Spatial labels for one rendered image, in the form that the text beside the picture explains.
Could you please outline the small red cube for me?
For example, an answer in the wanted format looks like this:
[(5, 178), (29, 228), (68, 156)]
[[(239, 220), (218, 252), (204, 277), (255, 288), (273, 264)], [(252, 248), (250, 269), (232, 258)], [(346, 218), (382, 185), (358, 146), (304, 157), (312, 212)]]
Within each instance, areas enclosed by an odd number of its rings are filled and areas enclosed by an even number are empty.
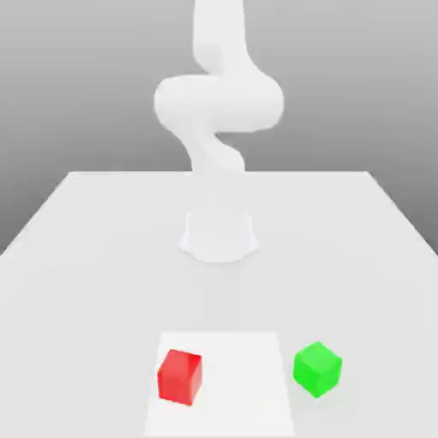
[(203, 381), (203, 361), (198, 354), (170, 349), (157, 371), (160, 399), (192, 405)]

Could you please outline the small green cube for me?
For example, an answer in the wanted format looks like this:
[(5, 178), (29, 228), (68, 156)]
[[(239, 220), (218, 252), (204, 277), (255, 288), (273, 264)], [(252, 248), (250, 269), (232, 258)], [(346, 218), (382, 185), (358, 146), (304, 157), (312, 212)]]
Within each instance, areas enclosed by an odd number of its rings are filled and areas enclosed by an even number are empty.
[(319, 398), (337, 385), (341, 368), (342, 358), (321, 341), (315, 341), (294, 355), (293, 379)]

